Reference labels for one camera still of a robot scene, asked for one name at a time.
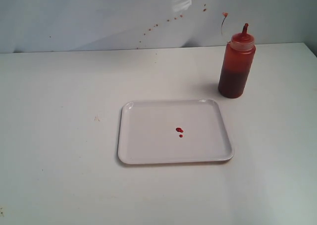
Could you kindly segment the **red sauce drops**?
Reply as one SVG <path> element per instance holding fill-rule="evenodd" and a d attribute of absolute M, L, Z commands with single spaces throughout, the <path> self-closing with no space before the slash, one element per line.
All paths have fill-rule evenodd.
<path fill-rule="evenodd" d="M 179 137 L 182 138 L 182 137 L 183 137 L 184 130 L 183 130 L 182 128 L 180 128 L 180 127 L 177 127 L 175 130 L 176 130 L 176 132 L 179 133 Z"/>

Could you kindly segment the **red sauce squeeze bottle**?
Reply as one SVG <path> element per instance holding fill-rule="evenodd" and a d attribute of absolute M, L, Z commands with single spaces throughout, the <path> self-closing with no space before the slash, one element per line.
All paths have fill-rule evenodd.
<path fill-rule="evenodd" d="M 221 68 L 218 91 L 230 99 L 239 98 L 245 89 L 256 52 L 255 38 L 248 33 L 245 23 L 241 32 L 227 42 Z"/>

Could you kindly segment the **white rectangular tray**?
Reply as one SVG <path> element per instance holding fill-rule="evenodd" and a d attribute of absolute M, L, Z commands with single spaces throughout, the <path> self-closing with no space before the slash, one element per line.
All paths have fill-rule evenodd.
<path fill-rule="evenodd" d="M 213 99 L 131 101 L 121 109 L 117 156 L 126 165 L 222 163 L 233 155 Z"/>

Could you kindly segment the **white paper backdrop sheet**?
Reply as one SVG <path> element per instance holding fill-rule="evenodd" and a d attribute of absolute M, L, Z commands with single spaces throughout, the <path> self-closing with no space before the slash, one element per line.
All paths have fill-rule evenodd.
<path fill-rule="evenodd" d="M 71 51 L 181 13 L 192 0 L 0 0 L 2 53 Z"/>

